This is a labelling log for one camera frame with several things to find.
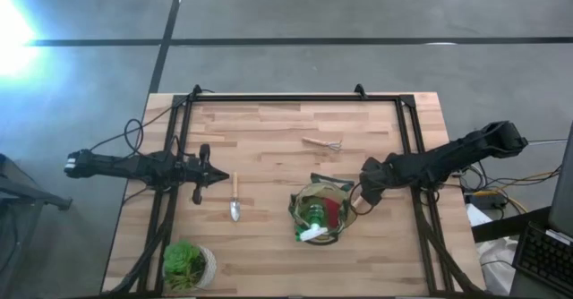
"butcher block tabletop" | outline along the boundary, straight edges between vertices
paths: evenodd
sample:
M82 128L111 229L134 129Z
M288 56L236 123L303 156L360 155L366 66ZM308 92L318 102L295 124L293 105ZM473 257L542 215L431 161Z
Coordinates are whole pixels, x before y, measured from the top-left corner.
M449 142L437 93L411 94L426 149ZM169 108L173 97L151 94L144 122ZM183 121L182 108L179 113L175 133ZM166 113L145 127L141 152L164 148L168 119ZM415 146L409 119L406 110L410 145ZM342 150L303 142L303 137L342 141ZM409 189L385 191L370 214L359 217L337 243L327 246L296 242L287 210L289 196L311 182L311 173L358 182L368 157L383 161L390 152L403 153L394 103L193 102L184 150L198 154L202 143L210 145L214 167L229 174L237 172L241 217L238 222L230 217L231 179L203 189L201 205L192 203L195 184L180 187L171 242L184 239L210 249L217 259L217 275L202 290L184 294L166 290L164 295L427 295ZM130 181L124 197L143 187L141 182ZM123 206L102 291L116 286L141 255L153 193L146 191ZM484 288L460 190L440 190L438 208L449 252L471 280ZM155 285L158 253L152 258L149 289ZM432 260L443 289L435 252Z

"potted plant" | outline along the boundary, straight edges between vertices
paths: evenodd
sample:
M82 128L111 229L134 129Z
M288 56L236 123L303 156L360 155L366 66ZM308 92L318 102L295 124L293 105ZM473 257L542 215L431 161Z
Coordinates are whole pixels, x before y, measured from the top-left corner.
M173 291L203 289L213 280L216 271L213 253L185 240L170 244L163 255L164 279Z

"red object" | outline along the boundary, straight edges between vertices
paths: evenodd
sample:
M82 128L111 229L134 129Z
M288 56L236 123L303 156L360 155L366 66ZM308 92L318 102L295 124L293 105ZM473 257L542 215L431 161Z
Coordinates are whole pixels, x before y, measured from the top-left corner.
M326 214L329 217L329 227L330 228L337 228L338 227L338 208L340 204L337 202L325 198L324 200L324 207L326 207Z

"black metal frame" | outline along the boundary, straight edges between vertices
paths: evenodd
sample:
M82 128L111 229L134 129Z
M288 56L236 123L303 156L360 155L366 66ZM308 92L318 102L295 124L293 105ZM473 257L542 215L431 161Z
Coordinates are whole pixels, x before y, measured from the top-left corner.
M406 128L406 117L405 110L407 108L412 120L412 126L415 136L415 144L419 151L424 151L422 129L420 127L420 122L418 119L417 109L415 105L415 97L413 95L368 95L364 91L362 85L358 84L355 87L355 93L349 94L291 94L291 95L276 95L276 94L257 94L257 95L226 95L226 94L201 94L201 88L195 86L192 93L189 95L176 95L172 101L172 110L169 116L169 122L167 125L167 132L165 138L165 150L171 149L171 140L175 132L175 120L177 118L180 108L184 108L183 122L181 124L181 132L179 133L181 145L185 145L187 140L187 133L190 125L192 104L195 102L209 103L209 102L287 102L287 101L339 101L339 102L349 102L349 101L363 101L368 102L390 102L394 103L398 118L398 127L400 130L400 138L402 140L402 146L404 153L408 154L412 152L410 141L408 137L408 131ZM177 158L183 159L183 153L181 150L177 151ZM162 257L166 246L169 244L171 232L173 229L173 222L175 216L175 207L177 201L178 187L174 187L168 191L169 199L167 204L167 211L163 222L159 225L159 209L161 207L161 202L164 196L163 191L157 191L153 205L151 208L150 224L148 228L148 233L146 237L146 246L141 257L136 261L132 270L126 275L124 281L117 286L110 293L102 294L102 297L113 296L113 297L130 297L133 294L140 295L141 297L148 296L162 296L163 291L163 278L161 273ZM427 234L423 233L427 226L427 221L423 213L421 193L423 191L418 187L411 187L412 193L412 204L414 207L415 222L418 231L418 237L420 241L420 249L422 255L423 269L426 276L427 287L429 294L452 294L454 293L453 282L447 262L440 257L440 269L442 279L444 280L445 290L438 290L436 286L436 278L434 276L434 269L432 266L432 255L430 253L430 246ZM436 239L441 244L441 247L445 249L445 243L443 239L443 233L441 230L440 216L438 214L438 207L436 205L436 200L432 192L427 193L428 206L430 209L430 218L432 222L432 231L435 234ZM155 280L155 286L153 290L148 290L148 278L150 269L150 258L157 248L161 245L161 252L159 257L159 265L157 271L157 278ZM139 283L135 293L130 293L135 281L139 279Z

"green succulent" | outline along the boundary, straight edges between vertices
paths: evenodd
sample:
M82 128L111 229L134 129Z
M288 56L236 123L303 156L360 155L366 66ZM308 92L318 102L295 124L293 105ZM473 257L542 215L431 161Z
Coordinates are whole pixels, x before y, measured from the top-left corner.
M165 280L175 291L193 288L205 270L205 258L201 251L185 240L170 244L163 261Z

